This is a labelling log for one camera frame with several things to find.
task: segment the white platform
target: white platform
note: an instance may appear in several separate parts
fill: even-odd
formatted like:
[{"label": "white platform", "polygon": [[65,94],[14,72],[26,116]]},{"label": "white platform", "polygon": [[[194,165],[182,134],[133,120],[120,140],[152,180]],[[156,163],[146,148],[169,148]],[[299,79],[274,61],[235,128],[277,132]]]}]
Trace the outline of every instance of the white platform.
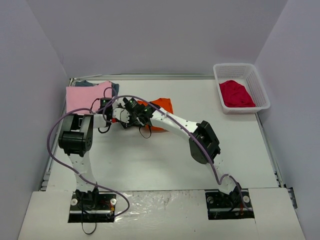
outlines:
[{"label": "white platform", "polygon": [[[249,189],[255,219],[208,220],[205,192],[127,192],[131,208],[114,223],[98,223],[87,236],[68,223],[72,192],[34,192],[19,240],[303,240],[285,188]],[[117,198],[116,212],[126,207]],[[93,223],[85,223],[91,231]]]},{"label": "white platform", "polygon": [[[229,173],[243,188],[278,187],[256,116],[223,114],[215,80],[112,81],[120,84],[119,95],[170,98],[175,115],[209,122]],[[71,164],[60,148],[55,155]],[[218,188],[212,171],[192,159],[189,143],[170,132],[144,139],[137,128],[114,124],[106,134],[94,132],[90,158],[98,183],[118,191]],[[74,174],[54,163],[47,191],[73,191],[75,186]]]}]

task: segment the blue cloth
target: blue cloth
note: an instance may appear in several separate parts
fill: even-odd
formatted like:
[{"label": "blue cloth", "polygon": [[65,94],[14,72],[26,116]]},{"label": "blue cloth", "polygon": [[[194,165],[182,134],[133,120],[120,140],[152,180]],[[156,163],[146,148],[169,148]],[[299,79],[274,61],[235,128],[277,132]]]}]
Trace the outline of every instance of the blue cloth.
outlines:
[{"label": "blue cloth", "polygon": [[[115,90],[116,94],[118,95],[120,85],[118,83],[113,83],[112,81],[110,83],[111,83],[111,87]],[[95,85],[96,84],[88,82],[87,80],[76,81],[74,84],[75,87],[92,87]]]}]

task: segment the folded cloth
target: folded cloth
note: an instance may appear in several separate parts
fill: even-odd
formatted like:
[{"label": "folded cloth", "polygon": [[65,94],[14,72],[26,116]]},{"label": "folded cloth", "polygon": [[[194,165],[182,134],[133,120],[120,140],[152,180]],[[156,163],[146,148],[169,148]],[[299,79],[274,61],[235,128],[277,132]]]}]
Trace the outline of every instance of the folded cloth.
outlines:
[{"label": "folded cloth", "polygon": [[219,84],[224,104],[229,108],[253,108],[255,103],[246,88],[234,80]]},{"label": "folded cloth", "polygon": [[[111,83],[111,87],[115,90],[116,94],[118,95],[120,85],[118,83],[113,83],[113,82],[110,82],[110,83]],[[75,87],[93,87],[96,85],[97,84],[93,84],[91,82],[88,82],[87,80],[76,81],[74,84]]]},{"label": "folded cloth", "polygon": [[[143,104],[145,106],[147,105],[144,101],[138,101],[138,103]],[[156,104],[156,105],[160,106],[161,108],[163,108],[164,110],[168,111],[169,113],[174,114],[174,110],[172,108],[170,98],[161,97],[161,98],[158,98],[157,100],[151,101],[150,103]],[[162,128],[156,127],[156,126],[152,126],[151,129],[154,131],[163,131]]]},{"label": "folded cloth", "polygon": [[[110,81],[105,81],[96,86],[67,86],[66,87],[66,112],[80,108],[91,108],[95,99],[103,98],[104,90],[111,87]],[[105,91],[107,98],[112,97],[111,88]],[[100,101],[95,101],[92,111],[96,112],[100,107]],[[77,111],[77,114],[88,114],[86,110]]]}]

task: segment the plastic basket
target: plastic basket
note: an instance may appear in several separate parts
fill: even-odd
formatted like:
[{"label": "plastic basket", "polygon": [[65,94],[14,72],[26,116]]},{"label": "plastic basket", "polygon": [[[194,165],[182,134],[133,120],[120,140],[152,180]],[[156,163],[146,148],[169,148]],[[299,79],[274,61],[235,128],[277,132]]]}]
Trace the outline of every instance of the plastic basket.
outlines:
[{"label": "plastic basket", "polygon": [[[268,109],[270,107],[266,90],[254,65],[248,63],[221,63],[213,66],[213,72],[223,113],[255,114],[262,109]],[[228,80],[234,80],[243,85],[252,97],[256,107],[227,107],[222,97],[219,84]]]}]

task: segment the gray wall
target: gray wall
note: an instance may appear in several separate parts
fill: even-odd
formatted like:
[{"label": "gray wall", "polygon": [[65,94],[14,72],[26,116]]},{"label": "gray wall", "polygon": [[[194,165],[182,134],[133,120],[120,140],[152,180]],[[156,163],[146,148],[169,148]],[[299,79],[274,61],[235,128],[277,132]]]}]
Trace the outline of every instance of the gray wall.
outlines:
[{"label": "gray wall", "polygon": [[0,239],[18,238],[68,79],[25,0],[0,7]]},{"label": "gray wall", "polygon": [[69,77],[254,63],[287,0],[27,0]]},{"label": "gray wall", "polygon": [[271,102],[260,117],[307,239],[320,236],[319,9],[289,0],[255,62]]}]

